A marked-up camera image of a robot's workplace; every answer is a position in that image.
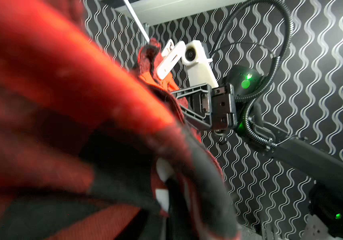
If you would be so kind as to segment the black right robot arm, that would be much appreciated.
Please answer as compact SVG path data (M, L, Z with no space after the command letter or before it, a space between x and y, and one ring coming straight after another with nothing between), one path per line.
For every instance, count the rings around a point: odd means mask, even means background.
M343 240L343 1L247 1L170 22L186 119L238 222L264 240Z

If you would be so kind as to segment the red black plaid shirt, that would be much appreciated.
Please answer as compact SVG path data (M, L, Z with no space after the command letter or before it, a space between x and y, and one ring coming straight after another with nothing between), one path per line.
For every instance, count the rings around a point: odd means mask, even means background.
M78 1L0 1L0 240L238 240L151 39L127 72Z

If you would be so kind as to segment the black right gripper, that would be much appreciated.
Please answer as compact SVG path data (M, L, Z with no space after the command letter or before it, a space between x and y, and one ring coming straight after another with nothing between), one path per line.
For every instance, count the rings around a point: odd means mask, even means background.
M180 106L185 119L199 131L221 131L237 127L233 86L227 84L212 88L208 84L174 91L178 100L185 99L188 106Z

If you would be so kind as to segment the beige clothespin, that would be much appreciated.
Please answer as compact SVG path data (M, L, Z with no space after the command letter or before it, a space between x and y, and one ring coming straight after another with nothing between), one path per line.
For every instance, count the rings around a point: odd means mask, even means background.
M182 58L186 50L186 44L184 41L174 43L170 39L163 50L161 51L161 56L163 60L156 68L156 75L160 80L164 80L170 71L174 68L177 62Z

